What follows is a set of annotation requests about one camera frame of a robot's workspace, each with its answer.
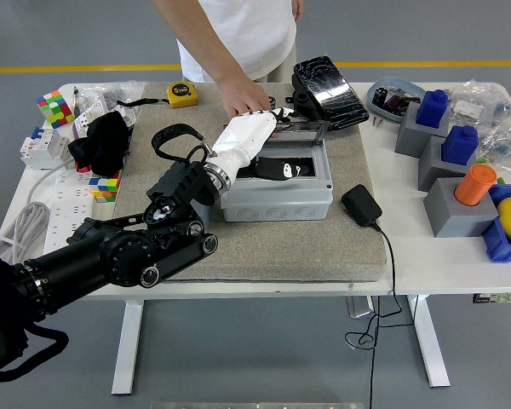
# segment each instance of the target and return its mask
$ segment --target orange cup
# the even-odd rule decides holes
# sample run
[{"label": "orange cup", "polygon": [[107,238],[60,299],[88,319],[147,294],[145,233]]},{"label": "orange cup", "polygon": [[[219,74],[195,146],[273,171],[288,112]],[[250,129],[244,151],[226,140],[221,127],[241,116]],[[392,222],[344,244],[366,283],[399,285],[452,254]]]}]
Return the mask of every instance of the orange cup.
[{"label": "orange cup", "polygon": [[490,166],[474,164],[454,191],[454,197],[463,205],[478,205],[496,180],[497,173]]}]

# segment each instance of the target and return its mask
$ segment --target robotic arm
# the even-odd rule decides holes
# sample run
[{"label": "robotic arm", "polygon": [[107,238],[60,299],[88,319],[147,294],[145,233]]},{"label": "robotic arm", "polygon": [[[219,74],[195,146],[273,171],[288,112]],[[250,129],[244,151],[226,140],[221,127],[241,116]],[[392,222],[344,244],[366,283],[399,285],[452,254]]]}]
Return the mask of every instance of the robotic arm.
[{"label": "robotic arm", "polygon": [[[159,156],[175,162],[147,192],[151,203],[144,213],[107,222],[87,218],[62,249],[14,266],[0,259],[0,382],[27,374],[66,347],[64,332],[35,324],[46,315],[107,284],[150,288],[214,253],[218,239],[204,231],[192,201],[213,205],[289,113],[280,108],[236,117],[213,150],[203,143],[187,158],[171,157],[159,148],[185,133],[201,141],[203,137],[187,125],[165,128],[152,145]],[[204,159],[190,161],[198,149],[204,150]],[[146,229],[125,230],[142,223]],[[25,331],[55,343],[1,372],[23,355],[28,346]]]}]

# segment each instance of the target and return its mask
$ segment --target gray plastic holder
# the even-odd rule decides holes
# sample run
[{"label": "gray plastic holder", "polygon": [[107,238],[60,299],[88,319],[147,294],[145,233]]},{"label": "gray plastic holder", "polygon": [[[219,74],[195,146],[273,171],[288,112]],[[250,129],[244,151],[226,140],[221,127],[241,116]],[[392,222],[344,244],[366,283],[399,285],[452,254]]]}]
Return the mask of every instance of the gray plastic holder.
[{"label": "gray plastic holder", "polygon": [[288,181],[238,178],[221,196],[227,222],[322,220],[333,201],[333,185],[325,144],[313,147],[263,148],[267,158],[312,158],[315,176]]},{"label": "gray plastic holder", "polygon": [[398,139],[395,142],[394,149],[396,153],[420,158],[431,135],[440,136],[442,138],[446,138],[447,135],[449,135],[450,113],[448,109],[445,111],[445,115],[443,115],[443,118],[439,122],[439,127],[432,128],[430,126],[419,125],[416,123],[416,113],[418,112],[419,107],[420,104],[416,102],[409,103],[407,112],[399,126]]},{"label": "gray plastic holder", "polygon": [[462,177],[437,179],[424,198],[424,207],[435,237],[477,237],[497,217],[487,193],[479,204],[466,206],[454,197]]},{"label": "gray plastic holder", "polygon": [[418,190],[429,192],[433,183],[440,177],[464,177],[469,169],[476,164],[475,153],[468,164],[452,164],[441,160],[441,147],[446,139],[431,136],[422,156],[418,161]]}]

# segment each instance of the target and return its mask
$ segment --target plastic bag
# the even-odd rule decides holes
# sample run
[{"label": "plastic bag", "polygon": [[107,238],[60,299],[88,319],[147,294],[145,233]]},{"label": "plastic bag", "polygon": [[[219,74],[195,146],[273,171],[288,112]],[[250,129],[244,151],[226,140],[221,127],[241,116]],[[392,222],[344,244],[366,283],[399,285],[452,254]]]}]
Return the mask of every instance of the plastic bag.
[{"label": "plastic bag", "polygon": [[471,80],[450,91],[450,125],[471,125],[479,134],[477,157],[511,170],[511,100],[499,84]]},{"label": "plastic bag", "polygon": [[78,103],[80,112],[86,111],[96,102],[101,101],[110,112],[118,101],[131,102],[139,100],[146,83],[126,81],[123,83],[93,84],[90,88],[80,89]]},{"label": "plastic bag", "polygon": [[78,94],[80,116],[74,121],[74,139],[87,136],[91,122],[102,115],[118,111],[129,128],[135,125],[139,107],[122,107],[118,101],[131,102],[139,100],[146,83],[127,81],[124,83],[92,84]]}]

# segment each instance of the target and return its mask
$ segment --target white cable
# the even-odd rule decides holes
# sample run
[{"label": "white cable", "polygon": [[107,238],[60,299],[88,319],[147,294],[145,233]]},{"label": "white cable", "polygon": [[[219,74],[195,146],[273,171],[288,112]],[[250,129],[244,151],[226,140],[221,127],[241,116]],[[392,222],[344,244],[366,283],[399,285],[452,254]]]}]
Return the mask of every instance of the white cable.
[{"label": "white cable", "polygon": [[31,202],[32,195],[42,181],[55,173],[63,166],[67,166],[74,159],[67,160],[64,164],[55,166],[43,175],[34,184],[28,193],[26,206],[20,211],[15,220],[0,234],[0,258],[8,264],[16,264],[25,261],[26,250],[36,238],[47,229],[49,222],[49,208],[41,202]]}]

